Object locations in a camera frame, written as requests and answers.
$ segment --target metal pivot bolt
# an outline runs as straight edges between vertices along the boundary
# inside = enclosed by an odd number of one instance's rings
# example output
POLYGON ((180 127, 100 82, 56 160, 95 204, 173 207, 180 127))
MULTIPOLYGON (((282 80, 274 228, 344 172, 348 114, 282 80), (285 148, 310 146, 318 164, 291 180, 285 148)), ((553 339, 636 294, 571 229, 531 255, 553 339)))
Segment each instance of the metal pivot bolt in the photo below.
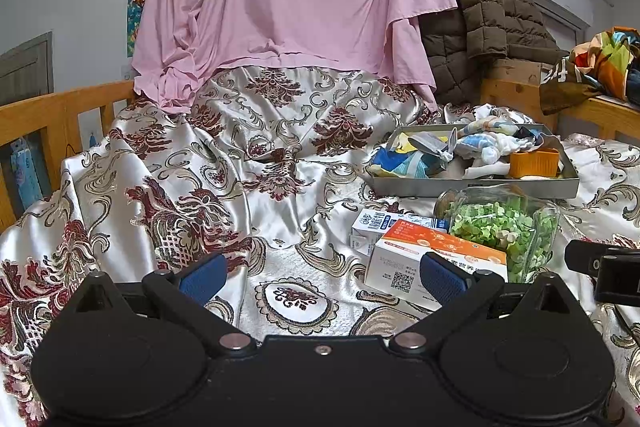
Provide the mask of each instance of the metal pivot bolt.
POLYGON ((318 355, 328 355, 330 352, 332 352, 331 346, 316 346, 314 348, 314 351, 318 354, 318 355))
POLYGON ((427 343, 427 339, 420 333, 400 333, 395 337, 396 344, 404 349, 418 349, 427 343))
POLYGON ((220 346, 232 351, 244 349, 249 344, 251 344, 251 337, 244 333, 227 333, 220 337, 220 346))

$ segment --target quilted jacket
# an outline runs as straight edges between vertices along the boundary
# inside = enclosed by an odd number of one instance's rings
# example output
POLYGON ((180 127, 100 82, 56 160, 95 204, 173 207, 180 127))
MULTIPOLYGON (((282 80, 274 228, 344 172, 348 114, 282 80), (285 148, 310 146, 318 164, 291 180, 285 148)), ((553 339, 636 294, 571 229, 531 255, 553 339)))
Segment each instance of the quilted jacket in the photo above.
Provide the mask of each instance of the quilted jacket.
POLYGON ((458 0, 457 10, 418 17, 438 103, 477 103, 496 58, 555 64, 566 55, 531 0, 458 0))

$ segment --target white satin fabric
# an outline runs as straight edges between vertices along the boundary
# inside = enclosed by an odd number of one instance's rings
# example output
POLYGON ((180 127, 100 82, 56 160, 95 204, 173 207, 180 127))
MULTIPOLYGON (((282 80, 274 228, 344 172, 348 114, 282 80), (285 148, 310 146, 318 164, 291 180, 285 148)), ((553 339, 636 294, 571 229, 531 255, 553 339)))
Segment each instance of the white satin fabric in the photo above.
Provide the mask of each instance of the white satin fabric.
MULTIPOLYGON (((145 100, 121 111, 107 138, 63 163, 62 189, 0 237, 0 425, 44 418, 31 355, 92 269, 136 281, 222 249, 228 280, 207 308, 258 340, 389 337, 424 317, 363 285, 367 259, 348 237, 363 207, 431 214, 433 200, 377 198, 364 166, 397 126, 438 119, 442 112, 429 115, 412 90, 388 79, 318 68, 225 71, 188 115, 168 116, 145 100)), ((621 319, 637 338, 640 315, 593 302, 591 280, 569 272, 562 252, 579 237, 640 247, 640 150, 613 141, 565 146, 580 189, 561 202, 548 268, 602 331, 618 376, 609 414, 631 425, 640 350, 621 319)))

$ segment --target qr code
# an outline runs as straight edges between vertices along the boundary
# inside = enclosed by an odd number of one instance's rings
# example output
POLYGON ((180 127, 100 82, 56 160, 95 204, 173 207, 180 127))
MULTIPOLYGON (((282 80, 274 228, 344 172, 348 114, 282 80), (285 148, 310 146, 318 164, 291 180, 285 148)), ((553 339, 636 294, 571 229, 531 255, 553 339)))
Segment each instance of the qr code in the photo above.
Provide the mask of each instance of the qr code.
POLYGON ((391 281, 391 288, 395 288, 396 290, 400 290, 404 293, 409 293, 412 282, 414 282, 414 278, 411 275, 396 272, 394 279, 391 281))

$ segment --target white and orange box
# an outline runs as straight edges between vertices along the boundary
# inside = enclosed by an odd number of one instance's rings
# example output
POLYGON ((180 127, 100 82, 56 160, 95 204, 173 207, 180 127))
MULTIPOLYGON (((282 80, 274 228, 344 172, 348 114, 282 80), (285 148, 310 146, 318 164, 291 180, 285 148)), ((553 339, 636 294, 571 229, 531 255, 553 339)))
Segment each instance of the white and orange box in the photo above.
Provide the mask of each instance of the white and orange box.
POLYGON ((376 243, 364 283, 435 311, 439 302, 420 282, 420 259, 433 251, 464 271, 491 270, 507 281, 507 256, 448 233, 399 219, 376 243))

